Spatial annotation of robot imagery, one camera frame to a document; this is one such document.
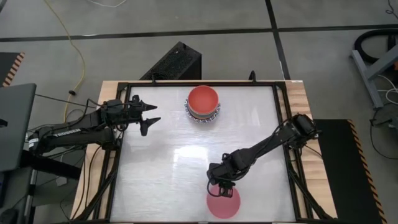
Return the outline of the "red plastic bowl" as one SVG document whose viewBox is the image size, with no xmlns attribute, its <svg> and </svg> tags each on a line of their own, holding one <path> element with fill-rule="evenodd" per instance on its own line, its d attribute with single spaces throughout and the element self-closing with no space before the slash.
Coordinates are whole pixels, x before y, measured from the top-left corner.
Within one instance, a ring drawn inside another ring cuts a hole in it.
<svg viewBox="0 0 398 224">
<path fill-rule="evenodd" d="M 210 86 L 196 86 L 188 94 L 188 107 L 196 114 L 210 114 L 215 111 L 218 103 L 218 94 Z"/>
</svg>

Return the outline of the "grey monitor back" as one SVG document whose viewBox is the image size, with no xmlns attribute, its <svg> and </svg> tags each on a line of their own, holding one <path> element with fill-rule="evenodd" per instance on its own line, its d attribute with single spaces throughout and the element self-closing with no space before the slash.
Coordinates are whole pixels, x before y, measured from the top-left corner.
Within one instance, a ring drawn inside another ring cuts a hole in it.
<svg viewBox="0 0 398 224">
<path fill-rule="evenodd" d="M 37 85 L 28 83 L 0 88 L 0 172 L 19 167 Z"/>
</svg>

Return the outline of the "pink plastic bowl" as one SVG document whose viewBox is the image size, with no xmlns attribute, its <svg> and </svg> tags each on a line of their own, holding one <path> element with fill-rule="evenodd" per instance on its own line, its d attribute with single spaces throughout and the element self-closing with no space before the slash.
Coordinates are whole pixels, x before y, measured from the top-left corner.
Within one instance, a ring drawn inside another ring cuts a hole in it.
<svg viewBox="0 0 398 224">
<path fill-rule="evenodd" d="M 233 187 L 233 196 L 214 197 L 210 194 L 206 196 L 206 204 L 210 213 L 216 218 L 229 219 L 237 214 L 241 206 L 241 197 L 238 190 Z"/>
</svg>

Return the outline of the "white paper bowl blue pattern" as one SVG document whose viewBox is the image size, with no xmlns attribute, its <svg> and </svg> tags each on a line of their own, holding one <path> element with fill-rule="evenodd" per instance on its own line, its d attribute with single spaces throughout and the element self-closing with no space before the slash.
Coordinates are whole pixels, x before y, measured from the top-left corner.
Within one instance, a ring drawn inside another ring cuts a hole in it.
<svg viewBox="0 0 398 224">
<path fill-rule="evenodd" d="M 210 123 L 210 122 L 214 121 L 218 117 L 220 110 L 221 110 L 221 104 L 219 103 L 217 105 L 215 111 L 211 114 L 210 117 L 205 118 L 205 119 L 199 119 L 199 118 L 194 117 L 194 115 L 190 112 L 187 98 L 184 101 L 184 107 L 185 107 L 185 113 L 187 114 L 187 116 L 196 123 Z"/>
</svg>

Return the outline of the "blue grey metal stand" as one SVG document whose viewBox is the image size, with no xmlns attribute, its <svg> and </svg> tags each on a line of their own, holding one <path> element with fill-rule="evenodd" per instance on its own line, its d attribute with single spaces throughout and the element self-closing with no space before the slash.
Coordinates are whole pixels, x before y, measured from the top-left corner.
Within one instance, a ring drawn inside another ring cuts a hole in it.
<svg viewBox="0 0 398 224">
<path fill-rule="evenodd" d="M 360 72 L 361 78 L 367 88 L 371 97 L 374 108 L 382 108 L 384 103 L 376 88 L 374 79 L 385 72 L 394 62 L 398 60 L 398 45 L 394 46 L 391 50 L 385 53 L 374 64 L 367 66 L 357 50 L 351 51 L 351 56 Z"/>
</svg>

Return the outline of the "black hazard striped floor mat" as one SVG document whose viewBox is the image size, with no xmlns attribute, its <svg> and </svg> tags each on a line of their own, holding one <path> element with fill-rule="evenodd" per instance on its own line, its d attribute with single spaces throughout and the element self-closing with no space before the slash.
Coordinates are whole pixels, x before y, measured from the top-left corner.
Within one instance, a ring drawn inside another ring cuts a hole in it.
<svg viewBox="0 0 398 224">
<path fill-rule="evenodd" d="M 24 57 L 24 52 L 0 52 L 0 88 L 11 85 Z"/>
<path fill-rule="evenodd" d="M 361 141 L 349 119 L 316 119 L 318 142 L 339 220 L 387 224 Z"/>
</svg>

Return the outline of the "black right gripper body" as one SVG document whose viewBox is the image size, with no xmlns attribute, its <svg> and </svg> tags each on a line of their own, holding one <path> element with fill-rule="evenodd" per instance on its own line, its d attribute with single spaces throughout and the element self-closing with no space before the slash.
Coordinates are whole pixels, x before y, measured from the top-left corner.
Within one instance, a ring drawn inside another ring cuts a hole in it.
<svg viewBox="0 0 398 224">
<path fill-rule="evenodd" d="M 249 159 L 242 151 L 224 153 L 221 163 L 210 163 L 207 177 L 211 185 L 220 182 L 234 182 L 241 179 L 249 170 Z"/>
</svg>

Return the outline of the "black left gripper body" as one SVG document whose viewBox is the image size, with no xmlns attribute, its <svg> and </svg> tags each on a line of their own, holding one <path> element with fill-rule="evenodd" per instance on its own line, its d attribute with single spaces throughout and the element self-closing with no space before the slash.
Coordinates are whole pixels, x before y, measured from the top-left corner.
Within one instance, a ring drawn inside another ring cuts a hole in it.
<svg viewBox="0 0 398 224">
<path fill-rule="evenodd" d="M 108 126 L 125 125 L 130 123 L 138 123 L 142 119 L 142 115 L 133 110 L 133 108 L 125 108 L 125 104 L 121 100 L 105 101 L 101 105 L 101 119 Z"/>
</svg>

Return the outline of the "black perforated box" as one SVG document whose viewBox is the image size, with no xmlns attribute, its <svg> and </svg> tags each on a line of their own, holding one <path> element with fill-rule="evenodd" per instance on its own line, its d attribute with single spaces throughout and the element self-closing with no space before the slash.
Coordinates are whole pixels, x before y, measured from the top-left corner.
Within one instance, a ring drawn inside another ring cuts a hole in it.
<svg viewBox="0 0 398 224">
<path fill-rule="evenodd" d="M 202 54 L 177 42 L 140 80 L 201 80 Z"/>
</svg>

